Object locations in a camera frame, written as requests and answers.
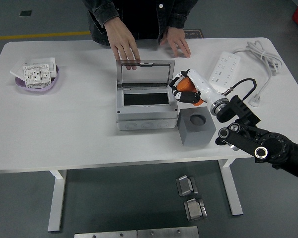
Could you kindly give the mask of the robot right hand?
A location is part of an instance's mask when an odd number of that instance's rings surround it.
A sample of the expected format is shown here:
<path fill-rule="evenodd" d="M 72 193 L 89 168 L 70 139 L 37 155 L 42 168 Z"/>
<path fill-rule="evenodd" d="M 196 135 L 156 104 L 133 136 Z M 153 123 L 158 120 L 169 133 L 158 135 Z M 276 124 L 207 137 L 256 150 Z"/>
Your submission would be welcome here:
<path fill-rule="evenodd" d="M 182 103 L 197 104 L 202 100 L 211 109 L 228 102 L 226 96 L 218 93 L 205 78 L 193 69 L 181 71 L 169 86 L 175 99 Z"/>

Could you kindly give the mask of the person's right hand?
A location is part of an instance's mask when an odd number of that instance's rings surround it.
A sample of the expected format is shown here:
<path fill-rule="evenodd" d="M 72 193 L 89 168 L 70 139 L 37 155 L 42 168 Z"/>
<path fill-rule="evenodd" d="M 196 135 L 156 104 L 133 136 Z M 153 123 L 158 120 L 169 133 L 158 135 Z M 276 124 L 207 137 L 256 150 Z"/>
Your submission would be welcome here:
<path fill-rule="evenodd" d="M 135 38 L 119 17 L 104 26 L 115 60 L 141 60 Z"/>

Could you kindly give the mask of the person's left hand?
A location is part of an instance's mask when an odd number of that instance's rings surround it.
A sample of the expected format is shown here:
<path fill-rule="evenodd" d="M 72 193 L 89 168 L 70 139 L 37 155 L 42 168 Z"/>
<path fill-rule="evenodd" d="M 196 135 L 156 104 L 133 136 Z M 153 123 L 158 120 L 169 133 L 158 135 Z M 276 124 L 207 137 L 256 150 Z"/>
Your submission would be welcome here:
<path fill-rule="evenodd" d="M 185 40 L 185 32 L 180 28 L 167 27 L 163 33 L 160 45 L 168 43 L 175 57 L 179 56 L 178 49 L 182 54 L 189 58 L 191 56 L 190 48 Z"/>

